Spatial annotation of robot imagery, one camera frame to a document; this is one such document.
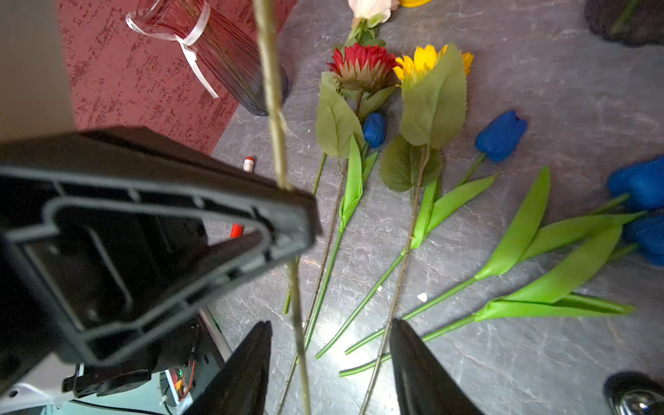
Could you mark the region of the blue tulip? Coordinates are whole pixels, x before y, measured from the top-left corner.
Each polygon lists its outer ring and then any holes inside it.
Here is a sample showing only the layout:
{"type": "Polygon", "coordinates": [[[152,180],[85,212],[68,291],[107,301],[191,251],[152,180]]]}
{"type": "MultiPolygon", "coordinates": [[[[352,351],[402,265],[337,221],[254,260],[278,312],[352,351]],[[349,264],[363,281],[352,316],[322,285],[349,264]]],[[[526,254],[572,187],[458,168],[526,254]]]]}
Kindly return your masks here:
{"type": "Polygon", "coordinates": [[[586,317],[625,315],[634,311],[599,297],[574,291],[592,279],[608,262],[640,251],[651,263],[663,264],[663,217],[637,214],[588,215],[555,222],[536,233],[525,252],[530,259],[541,253],[583,240],[555,268],[520,290],[495,298],[479,311],[430,334],[423,342],[441,337],[470,323],[523,317],[586,317]]]}
{"type": "Polygon", "coordinates": [[[508,295],[491,299],[479,311],[424,335],[424,342],[469,323],[490,319],[612,316],[633,311],[631,305],[579,295],[576,290],[592,279],[609,260],[641,247],[638,242],[623,249],[617,246],[622,240],[624,228],[636,223],[655,229],[661,224],[660,217],[652,218],[649,214],[663,206],[663,158],[631,164],[610,175],[608,188],[614,196],[610,205],[631,201],[638,207],[634,213],[591,214],[542,226],[550,188],[551,173],[544,167],[487,263],[468,280],[405,314],[403,320],[408,321],[429,311],[486,278],[502,276],[528,259],[573,243],[580,246],[534,282],[508,295]]]}
{"type": "MultiPolygon", "coordinates": [[[[411,251],[419,248],[432,230],[437,228],[449,216],[455,213],[460,207],[463,207],[467,202],[473,200],[480,195],[484,190],[489,188],[495,181],[498,174],[489,176],[484,179],[475,180],[468,183],[470,177],[478,169],[478,167],[487,159],[494,163],[500,163],[509,158],[518,147],[522,137],[528,128],[528,121],[521,119],[516,111],[508,111],[493,120],[487,127],[482,130],[476,138],[475,147],[479,151],[475,162],[468,168],[462,180],[458,185],[449,193],[439,196],[439,179],[425,187],[425,193],[420,205],[418,218],[415,222],[413,231],[413,238],[411,239],[411,251]]],[[[323,357],[342,337],[345,331],[349,328],[351,323],[357,318],[360,312],[373,298],[377,290],[392,274],[397,265],[405,261],[405,250],[397,257],[391,264],[388,270],[380,277],[379,281],[375,283],[370,292],[364,297],[363,301],[356,307],[350,317],[344,322],[342,327],[335,333],[333,338],[316,354],[316,359],[323,357]]],[[[455,286],[444,294],[435,297],[431,301],[420,305],[416,310],[406,314],[403,318],[410,320],[419,314],[428,311],[434,305],[442,303],[448,297],[451,297],[458,292],[461,292],[466,287],[472,285],[474,280],[466,281],[460,285],[455,286]]],[[[369,335],[358,342],[356,345],[347,349],[346,354],[350,354],[356,349],[372,342],[373,339],[378,338],[384,333],[385,329],[381,329],[369,335]]]]}
{"type": "Polygon", "coordinates": [[[323,275],[322,285],[319,290],[319,295],[316,298],[315,305],[311,314],[310,325],[305,334],[304,346],[306,349],[311,344],[316,323],[319,318],[323,301],[330,283],[330,278],[335,267],[336,256],[342,242],[343,235],[349,222],[351,221],[354,212],[361,201],[363,196],[364,185],[371,175],[375,163],[378,159],[378,148],[384,143],[387,136],[387,121],[385,116],[380,112],[372,112],[366,117],[362,131],[364,138],[368,139],[368,144],[359,146],[357,140],[354,139],[350,145],[348,168],[345,179],[345,190],[342,200],[339,202],[338,219],[339,227],[337,230],[337,237],[335,245],[332,248],[332,253],[327,264],[327,269],[323,275]]]}

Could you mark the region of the blue tulip far left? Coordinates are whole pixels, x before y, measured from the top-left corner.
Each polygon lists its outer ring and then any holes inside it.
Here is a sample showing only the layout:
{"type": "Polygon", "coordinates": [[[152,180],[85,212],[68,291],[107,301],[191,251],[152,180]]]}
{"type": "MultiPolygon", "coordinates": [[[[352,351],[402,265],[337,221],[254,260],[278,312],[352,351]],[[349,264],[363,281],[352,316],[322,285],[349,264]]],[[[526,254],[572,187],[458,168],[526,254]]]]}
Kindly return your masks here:
{"type": "Polygon", "coordinates": [[[311,344],[316,323],[319,318],[323,301],[330,283],[330,278],[335,267],[336,256],[342,242],[343,235],[349,222],[351,221],[354,212],[361,201],[363,196],[364,185],[371,175],[375,163],[378,159],[378,148],[384,143],[387,136],[387,121],[385,116],[380,112],[372,112],[366,117],[362,131],[364,138],[368,139],[368,144],[359,146],[357,140],[354,139],[350,145],[348,168],[345,179],[345,190],[342,200],[339,202],[338,219],[339,227],[337,230],[337,237],[335,245],[332,248],[332,253],[327,264],[327,269],[323,275],[322,285],[319,290],[319,295],[316,298],[315,305],[311,314],[310,325],[305,334],[304,346],[306,349],[311,344]]]}

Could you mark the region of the yellow pen cup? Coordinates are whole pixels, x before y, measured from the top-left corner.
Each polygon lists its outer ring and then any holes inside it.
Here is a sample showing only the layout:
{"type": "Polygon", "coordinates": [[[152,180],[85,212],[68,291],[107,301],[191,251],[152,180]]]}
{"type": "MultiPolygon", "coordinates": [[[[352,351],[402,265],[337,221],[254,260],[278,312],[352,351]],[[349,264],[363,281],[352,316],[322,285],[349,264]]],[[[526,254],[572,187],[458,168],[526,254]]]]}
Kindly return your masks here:
{"type": "Polygon", "coordinates": [[[399,0],[399,5],[406,8],[417,8],[432,0],[399,0]]]}

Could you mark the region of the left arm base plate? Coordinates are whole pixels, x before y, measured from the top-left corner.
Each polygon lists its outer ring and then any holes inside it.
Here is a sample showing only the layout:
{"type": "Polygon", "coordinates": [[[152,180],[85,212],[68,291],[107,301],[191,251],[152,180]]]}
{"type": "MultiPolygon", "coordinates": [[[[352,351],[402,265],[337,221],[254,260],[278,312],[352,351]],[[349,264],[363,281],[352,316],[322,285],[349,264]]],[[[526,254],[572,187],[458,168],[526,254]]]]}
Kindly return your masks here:
{"type": "Polygon", "coordinates": [[[65,378],[62,391],[71,392],[76,399],[109,396],[141,387],[152,375],[162,375],[166,386],[175,388],[167,399],[181,402],[195,389],[197,373],[210,362],[205,345],[208,338],[203,321],[196,317],[115,365],[83,368],[80,375],[65,378]]]}

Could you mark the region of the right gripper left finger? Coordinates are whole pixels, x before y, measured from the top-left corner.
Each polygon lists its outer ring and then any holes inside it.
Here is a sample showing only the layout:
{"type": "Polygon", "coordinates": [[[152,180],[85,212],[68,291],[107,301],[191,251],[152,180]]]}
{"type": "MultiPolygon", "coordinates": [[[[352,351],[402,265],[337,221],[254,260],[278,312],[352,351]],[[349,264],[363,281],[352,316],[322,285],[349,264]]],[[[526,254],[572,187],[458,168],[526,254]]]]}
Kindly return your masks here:
{"type": "Polygon", "coordinates": [[[259,322],[224,368],[188,408],[188,414],[263,414],[269,381],[271,337],[268,321],[259,322]]]}

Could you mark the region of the left dark glass vase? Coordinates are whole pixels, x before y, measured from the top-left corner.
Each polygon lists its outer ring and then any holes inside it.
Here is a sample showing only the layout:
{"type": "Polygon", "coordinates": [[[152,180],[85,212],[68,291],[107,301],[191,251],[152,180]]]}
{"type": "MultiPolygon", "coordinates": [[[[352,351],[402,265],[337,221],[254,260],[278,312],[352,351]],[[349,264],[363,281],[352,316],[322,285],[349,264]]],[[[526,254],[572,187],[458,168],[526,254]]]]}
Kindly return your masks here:
{"type": "Polygon", "coordinates": [[[212,99],[216,79],[251,114],[266,116],[259,46],[208,1],[140,1],[126,15],[140,35],[177,43],[197,81],[212,99]]]}

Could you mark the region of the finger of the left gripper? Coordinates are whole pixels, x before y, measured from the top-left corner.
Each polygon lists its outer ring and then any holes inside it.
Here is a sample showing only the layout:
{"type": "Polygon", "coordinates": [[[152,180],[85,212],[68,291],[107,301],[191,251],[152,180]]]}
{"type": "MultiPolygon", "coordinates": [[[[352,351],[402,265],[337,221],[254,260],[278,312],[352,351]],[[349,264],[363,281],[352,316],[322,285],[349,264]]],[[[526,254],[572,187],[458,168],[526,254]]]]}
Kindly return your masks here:
{"type": "Polygon", "coordinates": [[[309,250],[316,198],[144,127],[1,145],[1,389],[112,366],[309,250]]]}

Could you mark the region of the black stapler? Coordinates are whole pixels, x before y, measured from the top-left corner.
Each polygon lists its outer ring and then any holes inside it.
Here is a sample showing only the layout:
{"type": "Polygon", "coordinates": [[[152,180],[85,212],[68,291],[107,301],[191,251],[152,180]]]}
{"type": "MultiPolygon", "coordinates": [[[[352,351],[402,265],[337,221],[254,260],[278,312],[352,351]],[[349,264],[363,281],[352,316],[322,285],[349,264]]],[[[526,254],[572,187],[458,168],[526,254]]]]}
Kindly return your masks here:
{"type": "Polygon", "coordinates": [[[643,373],[615,373],[603,385],[603,396],[611,414],[663,413],[663,384],[643,373]]]}

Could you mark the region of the middle dark ribbed vase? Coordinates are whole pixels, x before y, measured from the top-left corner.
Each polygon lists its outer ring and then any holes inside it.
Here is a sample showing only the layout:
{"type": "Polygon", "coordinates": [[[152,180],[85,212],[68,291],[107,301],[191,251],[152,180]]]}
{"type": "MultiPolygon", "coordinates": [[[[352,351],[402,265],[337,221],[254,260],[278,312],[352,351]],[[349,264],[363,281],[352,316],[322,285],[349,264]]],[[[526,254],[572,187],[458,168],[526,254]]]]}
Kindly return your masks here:
{"type": "Polygon", "coordinates": [[[591,33],[607,42],[663,45],[663,0],[587,0],[584,17],[591,33]]]}

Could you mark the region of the red gerbera flower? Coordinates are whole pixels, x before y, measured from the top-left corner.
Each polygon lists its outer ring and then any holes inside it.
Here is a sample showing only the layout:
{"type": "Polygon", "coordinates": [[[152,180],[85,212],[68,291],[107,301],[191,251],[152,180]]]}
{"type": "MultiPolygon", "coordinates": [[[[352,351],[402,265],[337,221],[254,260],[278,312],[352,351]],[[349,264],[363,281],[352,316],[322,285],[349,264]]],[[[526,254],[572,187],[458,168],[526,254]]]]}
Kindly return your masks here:
{"type": "Polygon", "coordinates": [[[330,72],[322,76],[319,84],[319,102],[316,110],[316,137],[323,151],[323,160],[331,157],[341,163],[341,182],[335,199],[330,231],[323,250],[323,264],[316,281],[316,290],[304,320],[304,342],[311,314],[319,295],[323,275],[335,245],[339,227],[338,208],[345,190],[351,142],[368,144],[362,131],[366,117],[390,97],[395,87],[392,74],[397,66],[396,57],[380,45],[346,46],[333,52],[330,72]]]}

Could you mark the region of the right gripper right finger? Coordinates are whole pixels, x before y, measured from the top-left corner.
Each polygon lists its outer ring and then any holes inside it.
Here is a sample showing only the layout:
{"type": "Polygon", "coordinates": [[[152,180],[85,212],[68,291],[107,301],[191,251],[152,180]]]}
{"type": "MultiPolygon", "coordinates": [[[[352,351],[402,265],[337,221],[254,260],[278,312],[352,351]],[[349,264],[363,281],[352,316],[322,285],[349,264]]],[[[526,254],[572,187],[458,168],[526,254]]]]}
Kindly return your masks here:
{"type": "Polygon", "coordinates": [[[389,337],[402,414],[479,414],[408,322],[392,320],[389,337]]]}

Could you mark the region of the white rose top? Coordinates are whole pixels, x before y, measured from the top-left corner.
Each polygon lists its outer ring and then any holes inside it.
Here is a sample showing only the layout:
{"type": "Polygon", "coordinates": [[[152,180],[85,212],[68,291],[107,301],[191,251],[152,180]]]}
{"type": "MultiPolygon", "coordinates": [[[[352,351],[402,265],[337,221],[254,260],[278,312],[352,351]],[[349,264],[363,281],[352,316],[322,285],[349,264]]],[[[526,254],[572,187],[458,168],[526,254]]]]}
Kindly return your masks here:
{"type": "Polygon", "coordinates": [[[399,7],[399,0],[349,0],[354,18],[345,46],[371,45],[378,39],[379,26],[399,7]]]}

